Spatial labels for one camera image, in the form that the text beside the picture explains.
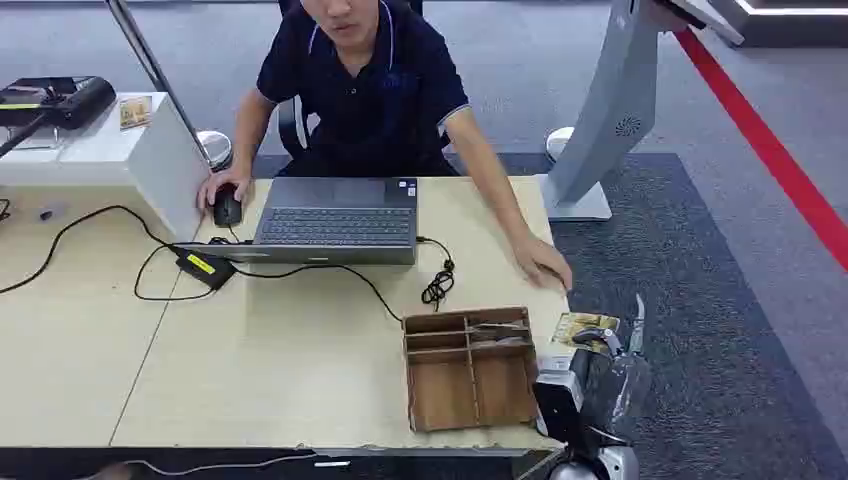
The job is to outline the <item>robot right hand grey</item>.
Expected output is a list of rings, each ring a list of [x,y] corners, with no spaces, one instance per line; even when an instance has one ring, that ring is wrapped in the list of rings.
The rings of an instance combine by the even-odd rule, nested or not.
[[[607,346],[609,366],[589,385],[590,374],[583,373],[586,400],[590,407],[590,426],[617,442],[630,443],[636,435],[636,424],[649,393],[652,374],[644,356],[646,307],[640,295],[635,296],[637,315],[632,320],[630,338],[623,344],[614,330],[590,327],[572,336],[577,345],[601,341]]]

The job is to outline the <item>person's left hand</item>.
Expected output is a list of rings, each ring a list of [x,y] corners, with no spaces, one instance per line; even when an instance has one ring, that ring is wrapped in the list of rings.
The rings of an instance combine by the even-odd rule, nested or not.
[[[511,240],[518,265],[535,286],[555,289],[562,295],[573,288],[573,273],[565,257],[533,234]]]

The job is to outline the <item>person's right hand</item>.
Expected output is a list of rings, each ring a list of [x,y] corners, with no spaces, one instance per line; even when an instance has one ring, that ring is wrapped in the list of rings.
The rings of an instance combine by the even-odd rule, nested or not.
[[[249,164],[233,164],[230,167],[211,173],[201,184],[196,198],[197,208],[205,210],[215,204],[217,191],[225,184],[235,187],[234,199],[242,201],[252,182],[252,167]]]

